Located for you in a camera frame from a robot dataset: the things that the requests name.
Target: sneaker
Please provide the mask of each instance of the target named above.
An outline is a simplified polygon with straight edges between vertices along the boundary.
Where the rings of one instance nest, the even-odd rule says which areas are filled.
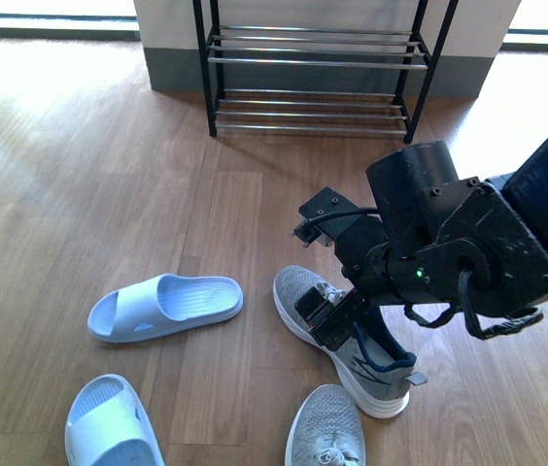
[[[408,404],[410,384],[427,381],[423,374],[413,374],[417,357],[394,339],[378,307],[371,307],[357,320],[354,337],[337,351],[319,347],[295,310],[295,302],[312,286],[335,305],[345,295],[345,291],[297,265],[286,267],[274,279],[274,302],[287,328],[330,356],[341,383],[366,414],[388,418],[401,413]]]
[[[285,466],[364,464],[364,437],[354,400],[342,386],[320,386],[295,415]]]

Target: metal shoe rack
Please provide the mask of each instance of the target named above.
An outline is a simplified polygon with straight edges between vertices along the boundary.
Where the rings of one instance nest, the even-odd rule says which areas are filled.
[[[193,0],[193,7],[212,137],[219,128],[274,129],[398,135],[406,144],[419,124],[458,5],[458,0],[449,1],[429,52],[421,35],[428,0],[419,0],[410,31],[221,25],[218,0],[210,0],[212,27],[207,35],[201,2]],[[215,63],[215,73],[210,63]],[[321,67],[324,73],[331,68],[397,70],[398,78],[393,93],[226,88],[225,67],[234,64],[283,65],[290,73],[300,66]],[[410,72],[425,73],[414,112],[404,100]]]

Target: slipper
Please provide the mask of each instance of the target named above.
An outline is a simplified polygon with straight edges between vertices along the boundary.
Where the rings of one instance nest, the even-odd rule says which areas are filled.
[[[101,299],[90,311],[88,331],[102,342],[141,342],[228,320],[243,302],[239,284],[227,277],[163,274]]]
[[[64,443],[70,466],[164,466],[138,394],[114,374],[95,379],[78,394]]]

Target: white wall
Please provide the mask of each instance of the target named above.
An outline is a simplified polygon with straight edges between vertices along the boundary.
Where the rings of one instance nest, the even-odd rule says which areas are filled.
[[[219,1],[222,24],[389,30],[409,30],[417,3],[415,0]],[[198,48],[189,0],[134,0],[134,3],[145,48]],[[203,0],[206,12],[208,4]],[[429,0],[422,33],[430,49],[447,4],[448,0]],[[443,54],[494,58],[519,4],[520,0],[460,0]]]

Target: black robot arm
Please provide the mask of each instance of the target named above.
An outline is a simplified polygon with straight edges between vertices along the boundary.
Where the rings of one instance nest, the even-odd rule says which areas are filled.
[[[515,173],[459,180],[443,142],[395,152],[366,171],[377,209],[359,209],[324,188],[299,209],[293,230],[308,247],[334,244],[354,286],[338,305],[316,290],[296,308],[320,345],[336,350],[371,305],[403,305],[430,328],[463,312],[480,339],[542,319],[548,300],[548,139]],[[435,322],[414,304],[448,303]],[[477,315],[506,321],[482,329]]]

